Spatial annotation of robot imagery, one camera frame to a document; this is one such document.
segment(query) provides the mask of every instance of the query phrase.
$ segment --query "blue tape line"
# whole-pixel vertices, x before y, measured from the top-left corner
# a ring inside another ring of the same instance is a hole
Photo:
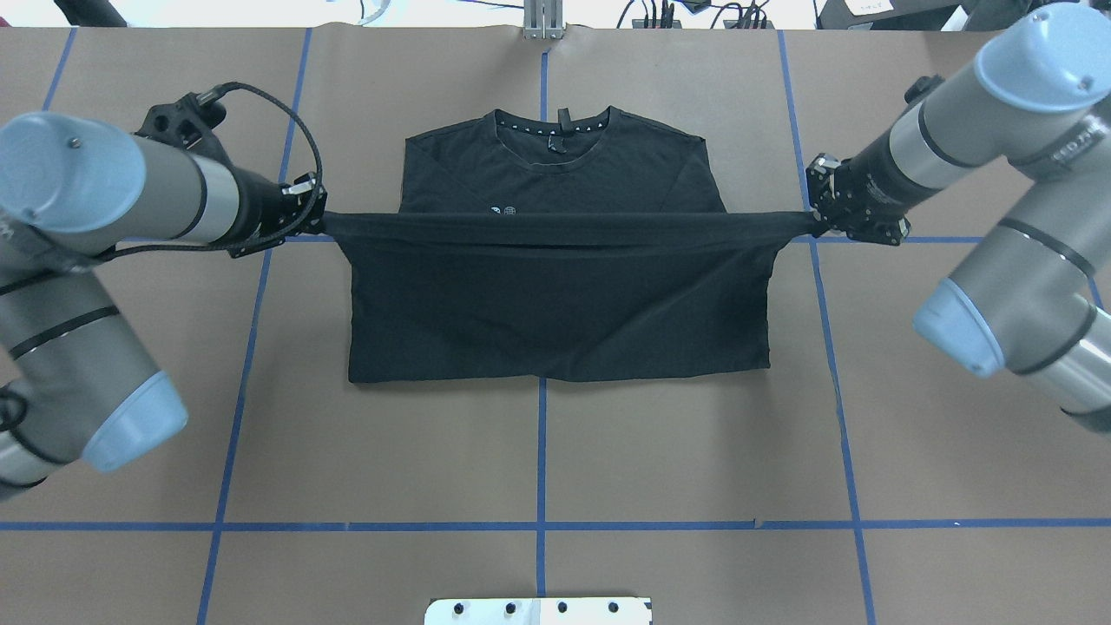
[[[69,52],[73,49],[73,40],[77,39],[77,27],[70,29],[69,37],[66,38],[66,46],[62,48],[62,57],[58,59],[58,68],[54,69],[54,78],[50,81],[50,89],[47,90],[47,99],[42,101],[42,110],[50,110],[50,104],[54,101],[54,93],[58,91],[58,83],[62,80],[62,71],[66,70],[66,61],[69,60]]]
[[[231,490],[231,473],[236,466],[236,453],[239,448],[239,433],[243,425],[243,409],[247,406],[247,382],[251,376],[251,365],[254,360],[254,346],[259,336],[259,316],[262,311],[262,294],[267,290],[267,279],[270,274],[270,258],[272,249],[262,255],[262,269],[259,271],[259,286],[254,294],[254,311],[251,315],[251,332],[247,340],[247,355],[243,359],[243,373],[239,379],[239,395],[236,399],[236,415],[231,422],[231,436],[228,441],[228,456],[223,463],[223,477],[220,481],[220,500],[216,510],[216,524],[212,528],[212,543],[209,545],[208,565],[204,567],[204,585],[201,587],[200,606],[197,609],[197,625],[204,625],[208,618],[209,601],[212,597],[212,582],[216,578],[216,564],[220,556],[220,538],[224,514],[228,510],[228,493]]]
[[[1092,301],[1102,309],[1103,296],[1100,294],[1100,286],[1095,285],[1095,280],[1088,278],[1088,288],[1092,291]]]
[[[548,121],[548,54],[540,54],[540,121]],[[537,406],[537,596],[548,594],[548,379],[538,384]]]
[[[312,43],[312,29],[304,29],[304,39],[301,43],[301,62],[298,65],[297,83],[293,88],[293,102],[290,105],[294,112],[301,104],[301,91],[304,88],[306,65],[309,62],[309,47]],[[286,129],[286,145],[282,150],[281,171],[278,179],[284,180],[289,169],[290,154],[293,150],[293,129],[296,124],[292,119]],[[220,483],[220,500],[217,504],[216,526],[212,530],[212,543],[209,546],[208,565],[204,567],[204,584],[201,587],[200,605],[197,608],[197,625],[204,625],[208,618],[209,602],[212,598],[212,583],[216,578],[216,565],[220,557],[220,540],[224,514],[228,510],[228,493],[231,490],[231,474],[236,466],[236,453],[239,448],[239,434],[243,424],[243,410],[247,406],[247,383],[251,376],[251,365],[254,360],[254,347],[259,336],[259,317],[262,312],[262,296],[267,290],[267,279],[270,274],[270,259],[273,250],[268,249],[262,255],[262,269],[259,271],[259,286],[254,294],[254,310],[251,314],[251,332],[247,340],[247,355],[243,359],[243,373],[239,381],[239,394],[236,399],[236,415],[231,423],[231,436],[228,441],[228,456],[224,460],[223,477]]]
[[[532,522],[458,522],[458,523],[226,523],[224,532],[536,532]]]
[[[548,52],[551,48],[540,54],[540,121],[548,121]]]
[[[333,243],[336,239],[328,234],[297,234],[286,239],[288,243]]]
[[[537,596],[548,592],[547,583],[547,536],[548,521],[548,379],[540,379],[538,392],[538,443],[537,443]]]
[[[794,92],[791,89],[791,68],[788,60],[787,38],[782,30],[775,31],[779,38],[780,67],[783,70],[783,88],[787,92],[787,110],[791,121],[791,139],[794,142],[794,164],[799,172],[799,190],[807,210],[810,209],[810,195],[807,190],[805,165],[802,160],[802,140],[799,133],[799,121],[794,110]],[[841,397],[841,380],[838,375],[837,354],[833,351],[833,336],[830,330],[829,308],[825,301],[825,284],[822,282],[821,259],[818,255],[818,243],[810,241],[810,261],[814,271],[814,285],[818,289],[818,308],[821,312],[822,334],[825,340],[825,357],[830,375],[833,380],[833,395],[837,400],[837,417],[841,429],[841,460],[844,465],[844,482],[849,491],[849,510],[852,513],[853,537],[857,543],[857,564],[860,568],[860,587],[864,599],[864,615],[868,625],[875,625],[875,606],[872,601],[872,581],[868,571],[868,553],[864,548],[864,532],[860,526],[860,505],[857,500],[857,481],[852,468],[852,453],[849,446],[849,427],[844,419],[844,402]]]
[[[862,521],[864,530],[1004,530],[1008,527],[1111,527],[1111,518],[937,518]]]
[[[794,162],[799,170],[799,188],[802,189],[802,209],[811,210],[810,191],[807,189],[807,169],[802,164],[802,139],[799,134],[799,118],[795,115],[794,91],[791,88],[791,68],[787,62],[787,39],[783,37],[782,30],[777,30],[775,34],[779,37],[779,64],[783,72],[783,90],[787,95],[787,118],[791,123],[791,140],[794,143]]]
[[[221,533],[469,533],[469,532],[822,532],[882,530],[1111,528],[1111,518],[919,518],[871,521],[476,521],[443,523],[223,523]],[[0,532],[212,532],[214,523],[0,522]]]
[[[297,87],[293,88],[293,103],[289,107],[293,109],[293,112],[298,111],[298,107],[301,105],[301,90],[304,88],[304,68],[309,63],[309,46],[312,43],[312,29],[304,29],[304,42],[301,43],[301,64],[297,69]],[[289,120],[289,127],[286,129],[286,149],[281,157],[281,170],[278,173],[278,180],[284,181],[286,174],[289,173],[289,158],[293,152],[293,130],[297,124],[293,120]]]
[[[211,523],[11,521],[0,522],[0,532],[212,532]]]
[[[795,236],[791,242],[805,242],[813,236]],[[907,236],[903,243],[979,243],[983,236]],[[854,241],[838,234],[830,234],[818,239],[820,243],[853,243],[853,244],[878,244],[865,241]]]

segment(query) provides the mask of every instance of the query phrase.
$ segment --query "t-shirt neckline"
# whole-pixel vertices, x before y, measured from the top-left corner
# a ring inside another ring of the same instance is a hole
[[[514,164],[521,167],[522,169],[536,171],[538,173],[559,173],[578,169],[597,158],[599,152],[601,152],[602,145],[612,133],[613,125],[621,119],[620,113],[621,111],[617,107],[610,105],[594,117],[574,120],[572,123],[574,123],[578,132],[598,132],[601,137],[597,142],[594,142],[593,145],[590,147],[590,149],[583,152],[582,155],[563,162],[530,162],[521,157],[521,154],[513,151],[504,143],[504,141],[501,140],[501,137],[498,135],[498,128],[499,125],[502,125],[513,130],[528,132],[529,134],[536,133],[538,137],[559,137],[559,123],[526,119],[523,117],[506,112],[501,109],[494,109],[487,114],[484,122],[489,127],[489,134],[493,139],[494,143],[497,143],[498,148],[506,153],[509,157],[509,160]]]

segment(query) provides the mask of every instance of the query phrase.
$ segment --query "cable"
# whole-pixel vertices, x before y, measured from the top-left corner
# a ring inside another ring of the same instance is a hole
[[[757,4],[757,0],[752,0],[749,3],[748,9],[744,10],[744,14],[741,19],[737,20],[737,23],[732,26],[733,29],[748,29],[748,30],[759,30],[764,28],[768,22],[768,13],[764,12],[763,8],[768,6],[771,0],[764,0],[762,4]]]
[[[317,204],[317,200],[320,199],[320,193],[321,191],[323,191],[324,188],[323,187],[324,163],[320,158],[320,148],[317,147],[317,141],[316,139],[312,138],[312,132],[309,132],[309,128],[304,125],[303,121],[301,121],[301,118],[297,114],[297,111],[287,107],[281,100],[274,98],[273,95],[267,93],[266,91],[259,89],[258,87],[253,87],[251,84],[247,84],[243,82],[224,82],[223,84],[218,84],[212,88],[212,92],[214,92],[217,95],[216,99],[220,99],[223,95],[230,93],[231,91],[250,91],[251,93],[254,93],[256,95],[259,95],[260,98],[269,101],[270,103],[281,109],[282,112],[284,112],[287,115],[289,115],[289,118],[293,120],[293,123],[297,123],[297,127],[300,128],[301,132],[304,134],[306,141],[309,142],[309,149],[312,150],[312,159],[316,162],[317,183],[312,187],[312,192],[309,193],[309,200],[304,202],[304,208],[301,209],[301,212],[297,215],[296,219],[287,223],[281,230],[278,230],[272,234],[267,234],[266,236],[247,238],[241,241],[236,241],[231,243],[221,243],[221,244],[211,244],[211,243],[202,245],[171,244],[171,243],[142,244],[124,249],[106,251],[97,256],[99,260],[107,262],[109,260],[120,258],[121,255],[131,255],[132,253],[139,253],[141,251],[226,251],[229,249],[241,249],[248,245],[251,246],[261,245],[269,242],[273,242],[276,240],[280,240],[283,236],[288,235],[290,232],[293,232],[309,216],[309,214],[312,212],[312,208]]]
[[[630,7],[632,7],[632,6],[633,6],[633,2],[635,2],[635,1],[637,1],[637,0],[629,0],[629,3],[628,3],[628,4],[625,4],[625,8],[624,8],[624,10],[622,10],[622,11],[621,11],[621,17],[620,17],[620,18],[618,18],[618,26],[615,26],[615,27],[613,27],[613,28],[621,28],[621,22],[623,22],[623,21],[624,21],[624,17],[625,17],[625,13],[628,13],[628,12],[629,12],[629,8],[630,8]],[[644,11],[645,11],[644,16],[645,16],[645,17],[648,17],[648,12],[647,12],[647,11],[648,11],[648,8],[647,8],[647,4],[645,4],[645,9],[644,9]]]
[[[737,9],[737,21],[741,21],[741,17],[744,12],[744,7],[741,7],[740,2],[725,2],[724,6],[718,7],[718,14],[713,16],[713,21],[710,22],[710,30],[713,30],[713,27],[718,26],[718,18],[720,18],[721,13],[723,13],[725,9],[729,8]]]
[[[382,17],[382,13],[390,8],[390,0],[381,0],[381,4],[378,6],[378,10],[371,13],[369,18],[362,18],[359,20],[359,26],[367,26],[373,23],[374,20]]]
[[[458,1],[470,2],[471,4],[486,4],[488,7],[499,7],[501,9],[521,9],[522,11],[524,10],[524,7],[521,7],[519,4],[502,4],[501,2],[487,2],[486,0],[458,0]]]
[[[8,432],[23,423],[27,416],[27,399],[9,390],[0,389],[0,433]]]

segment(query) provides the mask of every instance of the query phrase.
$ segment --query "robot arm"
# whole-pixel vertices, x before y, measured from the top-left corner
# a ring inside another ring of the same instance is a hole
[[[79,457],[113,471],[186,425],[93,265],[142,249],[238,256],[320,231],[318,175],[268,181],[212,134],[232,84],[153,107],[139,135],[49,112],[0,128],[0,344],[22,374],[0,392],[0,501]],[[116,250],[127,236],[201,244]]]
[[[1111,317],[1077,292],[1111,254],[1111,22],[1055,3],[988,42],[855,158],[820,154],[812,205],[850,238],[899,244],[907,211],[1007,157],[1033,187],[914,317],[980,377],[1007,367],[1111,432]]]

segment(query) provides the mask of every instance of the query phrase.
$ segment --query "folded shirt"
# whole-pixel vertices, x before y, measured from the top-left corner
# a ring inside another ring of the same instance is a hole
[[[775,255],[824,228],[725,212],[699,137],[613,107],[572,123],[493,111],[411,138],[399,213],[326,213],[352,383],[770,365]]]

